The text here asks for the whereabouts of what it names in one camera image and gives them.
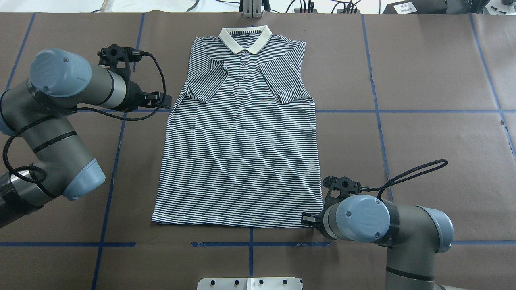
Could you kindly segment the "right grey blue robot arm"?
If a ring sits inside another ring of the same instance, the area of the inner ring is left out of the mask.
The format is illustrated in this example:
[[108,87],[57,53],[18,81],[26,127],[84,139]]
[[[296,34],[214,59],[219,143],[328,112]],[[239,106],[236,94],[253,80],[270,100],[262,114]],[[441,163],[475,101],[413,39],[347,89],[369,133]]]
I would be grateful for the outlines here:
[[435,257],[454,240],[453,223],[442,211],[354,195],[331,198],[318,215],[303,213],[301,222],[327,239],[387,248],[387,290],[451,289],[435,282]]

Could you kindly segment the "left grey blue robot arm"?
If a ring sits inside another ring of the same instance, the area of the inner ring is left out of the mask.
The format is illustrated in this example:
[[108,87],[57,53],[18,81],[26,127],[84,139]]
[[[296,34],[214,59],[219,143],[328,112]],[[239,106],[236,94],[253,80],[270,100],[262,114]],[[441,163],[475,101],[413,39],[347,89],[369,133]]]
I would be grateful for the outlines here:
[[42,209],[61,196],[78,200],[105,182],[105,174],[68,121],[79,111],[133,112],[171,108],[171,97],[143,92],[131,80],[130,64],[149,52],[112,44],[98,51],[98,64],[59,48],[37,53],[29,77],[1,94],[1,132],[8,136],[1,160],[1,227]]

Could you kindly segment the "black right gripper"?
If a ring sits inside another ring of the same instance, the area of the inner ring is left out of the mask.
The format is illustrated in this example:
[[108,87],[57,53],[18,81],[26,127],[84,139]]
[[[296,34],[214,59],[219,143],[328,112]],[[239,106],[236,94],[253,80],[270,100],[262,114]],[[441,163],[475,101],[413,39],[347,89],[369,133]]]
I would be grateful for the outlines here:
[[302,213],[301,224],[312,228],[320,228],[322,223],[320,215],[313,215],[311,213]]

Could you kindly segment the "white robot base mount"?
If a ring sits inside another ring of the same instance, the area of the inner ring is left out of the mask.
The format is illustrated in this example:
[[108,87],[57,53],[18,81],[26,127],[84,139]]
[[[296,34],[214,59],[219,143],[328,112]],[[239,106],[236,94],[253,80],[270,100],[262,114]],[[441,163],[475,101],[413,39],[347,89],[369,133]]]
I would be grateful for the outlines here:
[[237,277],[202,278],[197,290],[302,290],[304,284],[297,277]]

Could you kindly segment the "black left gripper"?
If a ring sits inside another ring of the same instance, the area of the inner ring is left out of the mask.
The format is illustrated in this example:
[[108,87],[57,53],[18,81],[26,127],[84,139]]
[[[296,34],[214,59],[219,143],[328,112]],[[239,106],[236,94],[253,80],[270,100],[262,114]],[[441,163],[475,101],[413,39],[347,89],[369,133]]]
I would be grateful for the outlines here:
[[145,93],[139,107],[170,110],[172,107],[172,97],[162,92]]

